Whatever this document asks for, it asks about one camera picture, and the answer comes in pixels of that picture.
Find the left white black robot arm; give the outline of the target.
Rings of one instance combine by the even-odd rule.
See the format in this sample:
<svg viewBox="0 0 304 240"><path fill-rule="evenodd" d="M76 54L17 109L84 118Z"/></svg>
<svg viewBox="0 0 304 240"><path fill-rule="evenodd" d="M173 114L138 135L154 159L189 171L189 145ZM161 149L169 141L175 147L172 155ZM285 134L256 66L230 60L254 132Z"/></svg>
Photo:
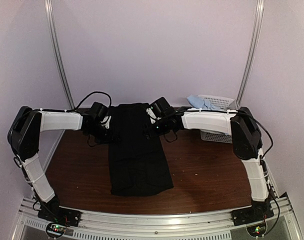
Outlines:
<svg viewBox="0 0 304 240"><path fill-rule="evenodd" d="M53 222L61 221L64 211L59 207L60 200L40 163L41 133L82 131L86 136L93 136L96 144L109 144L120 139L120 135L113 132L111 123L108 107L98 102L94 102L87 111L32 109L28 106L19 109L7 134L7 141L26 182L32 187L38 201L45 206L45 215Z"/></svg>

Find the right aluminium frame post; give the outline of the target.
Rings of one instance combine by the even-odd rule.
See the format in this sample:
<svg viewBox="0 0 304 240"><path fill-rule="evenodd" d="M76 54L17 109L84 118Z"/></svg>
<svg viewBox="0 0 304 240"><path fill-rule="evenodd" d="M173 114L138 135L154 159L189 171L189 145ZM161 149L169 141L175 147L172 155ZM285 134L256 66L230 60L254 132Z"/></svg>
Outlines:
<svg viewBox="0 0 304 240"><path fill-rule="evenodd" d="M254 15L254 22L253 22L253 28L252 28L252 34L251 34L251 40L248 50L248 55L244 67L244 72L241 80L241 84L239 87L239 91L237 94L236 101L240 104L242 102L242 99L244 97L246 86L249 81L254 59L255 59L255 53L258 47L261 30L262 30L262 24L263 24L263 18L264 18L264 6L265 1L264 0L257 0L256 1L256 8L255 8L255 15Z"/></svg>

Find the black long sleeve shirt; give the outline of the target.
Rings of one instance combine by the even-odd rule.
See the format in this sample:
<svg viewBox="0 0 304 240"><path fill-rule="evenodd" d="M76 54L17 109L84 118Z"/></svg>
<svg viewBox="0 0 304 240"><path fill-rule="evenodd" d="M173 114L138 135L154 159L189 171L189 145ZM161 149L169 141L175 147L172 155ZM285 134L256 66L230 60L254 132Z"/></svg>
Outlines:
<svg viewBox="0 0 304 240"><path fill-rule="evenodd" d="M148 104L113 106L110 130L119 138L108 145L111 194L122 197L154 196L174 187L159 137L148 139Z"/></svg>

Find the aluminium frame post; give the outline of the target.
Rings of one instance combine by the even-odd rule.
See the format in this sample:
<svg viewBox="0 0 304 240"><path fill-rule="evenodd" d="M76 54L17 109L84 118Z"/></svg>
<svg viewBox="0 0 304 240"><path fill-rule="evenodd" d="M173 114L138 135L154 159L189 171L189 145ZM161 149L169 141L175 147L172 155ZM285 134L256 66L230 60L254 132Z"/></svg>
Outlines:
<svg viewBox="0 0 304 240"><path fill-rule="evenodd" d="M72 97L72 93L70 90L70 86L67 80L64 63L60 51L60 45L58 40L58 34L56 30L56 23L55 23L55 16L53 11L53 3L51 0L45 0L44 1L45 6L45 14L48 22L49 27L49 35L52 43L52 48L54 52L55 57L55 63L58 69L59 78L62 84L63 92L65 94L68 106L70 109L73 109L75 107L75 103Z"/></svg>
<svg viewBox="0 0 304 240"><path fill-rule="evenodd" d="M242 102L242 99L244 97L246 86L249 81L254 59L255 59L255 53L258 47L261 30L262 30L262 24L263 24L263 18L264 18L264 6L265 1L264 0L257 0L256 1L256 8L255 8L255 15L254 15L254 22L253 22L253 28L252 28L252 34L251 34L251 40L248 50L248 55L244 67L244 72L241 80L241 84L239 87L239 91L237 94L236 101L240 104Z"/></svg>

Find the front aluminium rail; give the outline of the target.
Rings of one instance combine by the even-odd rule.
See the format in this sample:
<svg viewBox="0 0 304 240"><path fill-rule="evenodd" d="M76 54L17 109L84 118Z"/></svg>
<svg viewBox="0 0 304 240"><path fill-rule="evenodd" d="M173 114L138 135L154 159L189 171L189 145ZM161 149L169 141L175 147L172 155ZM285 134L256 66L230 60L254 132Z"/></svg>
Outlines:
<svg viewBox="0 0 304 240"><path fill-rule="evenodd" d="M48 221L38 218L34 200L24 197L10 240L53 240L46 234ZM58 240L303 240L287 197L271 203L275 216L263 221L268 235L253 237L250 230L260 222L235 225L233 210L201 213L144 215L79 210L77 227L69 227Z"/></svg>

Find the right circuit board with LEDs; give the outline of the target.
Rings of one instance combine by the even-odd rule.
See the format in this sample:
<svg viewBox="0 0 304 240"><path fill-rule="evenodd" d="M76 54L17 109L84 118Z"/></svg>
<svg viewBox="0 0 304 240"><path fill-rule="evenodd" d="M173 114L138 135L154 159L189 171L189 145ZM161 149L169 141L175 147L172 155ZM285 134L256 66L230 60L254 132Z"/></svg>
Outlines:
<svg viewBox="0 0 304 240"><path fill-rule="evenodd" d="M247 233L253 238L259 238L265 235L267 231L266 224L254 224L246 227Z"/></svg>

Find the left circuit board with LEDs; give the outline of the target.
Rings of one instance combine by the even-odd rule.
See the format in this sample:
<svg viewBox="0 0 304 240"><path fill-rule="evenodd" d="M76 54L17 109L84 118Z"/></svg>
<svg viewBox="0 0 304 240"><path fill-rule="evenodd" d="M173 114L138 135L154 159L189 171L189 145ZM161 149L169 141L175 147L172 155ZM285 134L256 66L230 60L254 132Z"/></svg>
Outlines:
<svg viewBox="0 0 304 240"><path fill-rule="evenodd" d="M50 222L45 227L45 233L53 239L57 239L62 237L67 230L67 227L64 225L60 225L55 222Z"/></svg>

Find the circuit board with leds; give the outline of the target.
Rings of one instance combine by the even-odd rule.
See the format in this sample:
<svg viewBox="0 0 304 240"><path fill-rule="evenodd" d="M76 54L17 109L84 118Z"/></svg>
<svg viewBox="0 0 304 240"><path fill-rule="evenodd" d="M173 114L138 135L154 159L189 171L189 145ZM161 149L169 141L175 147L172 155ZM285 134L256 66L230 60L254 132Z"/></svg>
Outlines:
<svg viewBox="0 0 304 240"><path fill-rule="evenodd" d="M254 224L246 227L247 233L253 238L259 238L265 235L267 231L266 224Z"/></svg>
<svg viewBox="0 0 304 240"><path fill-rule="evenodd" d="M45 227L45 233L53 239L57 239L62 237L67 230L67 227L64 225L60 225L55 222L50 222Z"/></svg>

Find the left aluminium frame post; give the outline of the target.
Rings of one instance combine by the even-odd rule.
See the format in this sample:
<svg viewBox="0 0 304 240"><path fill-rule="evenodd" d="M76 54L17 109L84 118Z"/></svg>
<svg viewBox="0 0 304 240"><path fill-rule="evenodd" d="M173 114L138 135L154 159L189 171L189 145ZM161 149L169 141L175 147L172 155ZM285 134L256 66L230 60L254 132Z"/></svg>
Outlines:
<svg viewBox="0 0 304 240"><path fill-rule="evenodd" d="M75 103L72 97L72 93L70 90L70 86L67 80L64 63L60 51L60 45L58 40L58 34L56 30L56 23L55 23L55 16L53 11L53 3L51 0L45 0L44 1L45 6L45 14L48 22L49 27L49 35L52 43L52 48L54 52L55 57L55 63L58 69L59 78L62 84L63 92L65 94L68 106L70 109L73 109L75 107Z"/></svg>

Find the light blue shirt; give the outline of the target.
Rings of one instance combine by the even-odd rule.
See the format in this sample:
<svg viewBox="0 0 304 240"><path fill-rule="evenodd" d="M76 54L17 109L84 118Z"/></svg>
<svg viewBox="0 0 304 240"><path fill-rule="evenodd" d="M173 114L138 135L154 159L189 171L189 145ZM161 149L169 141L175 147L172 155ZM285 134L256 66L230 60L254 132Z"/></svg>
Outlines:
<svg viewBox="0 0 304 240"><path fill-rule="evenodd" d="M210 110L210 111L220 111L221 110L220 107L215 106L209 100L196 96L196 95L190 95L186 99L189 102L189 104L193 108L196 108L196 109Z"/></svg>

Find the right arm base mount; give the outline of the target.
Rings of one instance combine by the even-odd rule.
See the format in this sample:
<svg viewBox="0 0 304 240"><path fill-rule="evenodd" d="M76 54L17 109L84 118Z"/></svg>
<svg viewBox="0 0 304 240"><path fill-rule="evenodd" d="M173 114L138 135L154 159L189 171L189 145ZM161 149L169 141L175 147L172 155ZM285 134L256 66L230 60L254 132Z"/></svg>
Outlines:
<svg viewBox="0 0 304 240"><path fill-rule="evenodd" d="M262 222L266 218L273 217L274 211L269 207L263 209L262 207L246 207L242 209L233 210L231 212L234 226L248 225L256 222Z"/></svg>

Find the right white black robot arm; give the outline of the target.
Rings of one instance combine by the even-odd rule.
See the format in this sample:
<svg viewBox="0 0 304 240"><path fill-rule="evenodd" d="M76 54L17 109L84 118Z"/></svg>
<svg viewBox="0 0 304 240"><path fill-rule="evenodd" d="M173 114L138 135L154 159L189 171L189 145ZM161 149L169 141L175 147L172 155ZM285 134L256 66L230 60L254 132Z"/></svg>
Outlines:
<svg viewBox="0 0 304 240"><path fill-rule="evenodd" d="M247 107L233 110L193 106L173 108L161 97L145 107L144 111L150 120L144 128L148 139L180 130L218 132L230 136L233 153L243 163L250 184L251 207L248 216L258 221L268 212L271 193L261 133L264 127Z"/></svg>

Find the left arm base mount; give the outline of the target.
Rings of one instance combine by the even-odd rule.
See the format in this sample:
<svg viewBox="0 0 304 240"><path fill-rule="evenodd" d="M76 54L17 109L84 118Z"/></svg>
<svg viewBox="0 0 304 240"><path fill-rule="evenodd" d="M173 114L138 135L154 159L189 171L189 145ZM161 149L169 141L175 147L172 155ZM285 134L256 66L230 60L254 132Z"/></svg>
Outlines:
<svg viewBox="0 0 304 240"><path fill-rule="evenodd" d="M59 207L57 216L49 213L47 210L41 208L37 217L49 222L58 223L67 227L78 227L81 220L81 212L64 207Z"/></svg>

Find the white perforated plastic basket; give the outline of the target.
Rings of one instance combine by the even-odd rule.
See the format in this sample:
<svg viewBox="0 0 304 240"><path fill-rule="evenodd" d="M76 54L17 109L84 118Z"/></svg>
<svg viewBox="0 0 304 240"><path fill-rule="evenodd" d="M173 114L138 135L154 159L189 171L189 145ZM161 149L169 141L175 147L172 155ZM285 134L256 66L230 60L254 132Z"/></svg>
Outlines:
<svg viewBox="0 0 304 240"><path fill-rule="evenodd" d="M199 94L197 97L203 99L206 103L211 103L213 106L216 106L223 111L236 111L240 108L240 105L236 99L208 94ZM231 135L218 131L200 130L200 137L203 141L232 144Z"/></svg>

